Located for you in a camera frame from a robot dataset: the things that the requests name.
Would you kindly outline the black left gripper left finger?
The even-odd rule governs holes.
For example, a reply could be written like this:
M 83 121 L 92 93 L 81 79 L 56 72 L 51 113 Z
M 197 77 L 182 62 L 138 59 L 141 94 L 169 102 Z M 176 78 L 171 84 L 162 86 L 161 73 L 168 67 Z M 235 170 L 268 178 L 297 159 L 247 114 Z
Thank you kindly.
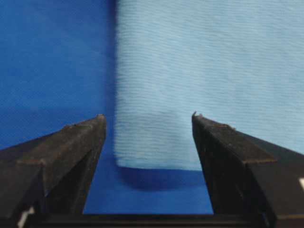
M 106 117 L 0 151 L 0 225 L 21 227 L 25 213 L 83 213 L 106 138 Z

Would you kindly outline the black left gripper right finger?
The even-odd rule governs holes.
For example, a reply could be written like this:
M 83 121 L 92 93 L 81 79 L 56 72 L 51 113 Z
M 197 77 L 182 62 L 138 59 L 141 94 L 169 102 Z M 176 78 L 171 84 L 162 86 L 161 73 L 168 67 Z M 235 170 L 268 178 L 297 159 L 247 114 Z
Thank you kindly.
M 265 228 L 304 225 L 304 157 L 193 114 L 192 135 L 215 215 Z

